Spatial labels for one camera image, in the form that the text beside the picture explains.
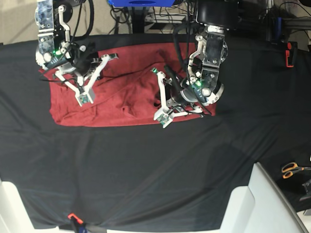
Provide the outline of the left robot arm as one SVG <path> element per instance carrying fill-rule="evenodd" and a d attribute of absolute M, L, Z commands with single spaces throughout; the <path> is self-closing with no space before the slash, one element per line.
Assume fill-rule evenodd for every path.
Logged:
<path fill-rule="evenodd" d="M 178 60 L 186 76 L 180 79 L 171 67 L 164 71 L 153 68 L 159 87 L 159 109 L 154 120 L 166 128 L 178 117 L 211 115 L 208 107 L 215 104 L 224 92 L 219 81 L 220 66 L 228 55 L 225 33 L 238 24 L 237 0 L 198 0 L 194 22 L 178 26 L 173 42 Z M 196 50 L 183 59 L 176 38 L 181 29 L 196 32 Z"/>

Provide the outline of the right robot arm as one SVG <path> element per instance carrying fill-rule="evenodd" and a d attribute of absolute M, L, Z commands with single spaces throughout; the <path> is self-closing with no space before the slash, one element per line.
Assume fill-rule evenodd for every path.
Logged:
<path fill-rule="evenodd" d="M 82 36 L 70 31 L 73 8 L 82 8 L 83 0 L 39 0 L 35 10 L 35 22 L 38 26 L 38 46 L 35 60 L 45 71 L 55 69 L 57 81 L 65 84 L 74 92 L 80 106 L 94 103 L 93 86 L 100 79 L 101 71 L 118 55 L 95 54 L 95 45 L 79 45 L 93 29 L 94 3 L 89 1 L 90 20 L 87 31 Z"/>

